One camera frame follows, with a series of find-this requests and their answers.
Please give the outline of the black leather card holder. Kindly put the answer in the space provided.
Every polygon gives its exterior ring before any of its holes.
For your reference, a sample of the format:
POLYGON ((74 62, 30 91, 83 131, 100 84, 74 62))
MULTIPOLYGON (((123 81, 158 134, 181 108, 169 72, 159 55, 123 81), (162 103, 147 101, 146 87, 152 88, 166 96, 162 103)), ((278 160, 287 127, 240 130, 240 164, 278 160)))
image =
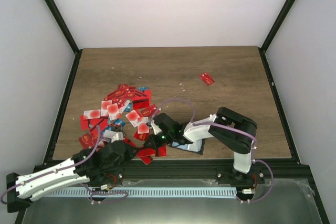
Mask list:
POLYGON ((202 155, 204 151, 205 146, 205 139, 198 140, 196 142, 193 142, 191 144, 179 144, 177 142, 173 142, 171 144, 172 148, 176 148, 178 150, 183 150, 186 152, 196 153, 198 155, 202 155))

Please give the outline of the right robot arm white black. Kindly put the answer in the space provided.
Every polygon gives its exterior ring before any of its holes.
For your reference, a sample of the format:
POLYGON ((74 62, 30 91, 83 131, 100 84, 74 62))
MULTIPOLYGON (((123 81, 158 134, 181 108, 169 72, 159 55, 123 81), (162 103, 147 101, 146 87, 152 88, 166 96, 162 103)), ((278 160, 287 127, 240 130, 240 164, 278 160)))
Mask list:
POLYGON ((144 147, 185 147, 189 152, 200 154, 204 141, 215 138, 234 153, 234 180, 241 184, 252 181, 251 156, 257 143, 257 123, 252 119, 226 107, 220 107, 215 114, 205 119, 183 124, 161 113, 154 116, 151 126, 153 133, 145 141, 144 147))

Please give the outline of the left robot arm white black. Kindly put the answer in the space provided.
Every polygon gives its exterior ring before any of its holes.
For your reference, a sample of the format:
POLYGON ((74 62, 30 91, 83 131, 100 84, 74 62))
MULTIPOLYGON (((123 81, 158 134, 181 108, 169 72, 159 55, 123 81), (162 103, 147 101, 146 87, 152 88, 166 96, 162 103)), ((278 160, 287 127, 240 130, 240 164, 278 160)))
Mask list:
POLYGON ((34 201, 55 190, 76 184, 102 184, 109 173, 119 174, 124 163, 133 159, 138 152, 123 141, 108 143, 98 151, 85 149, 65 161, 38 172, 19 175, 10 173, 6 176, 7 212, 19 212, 34 201))

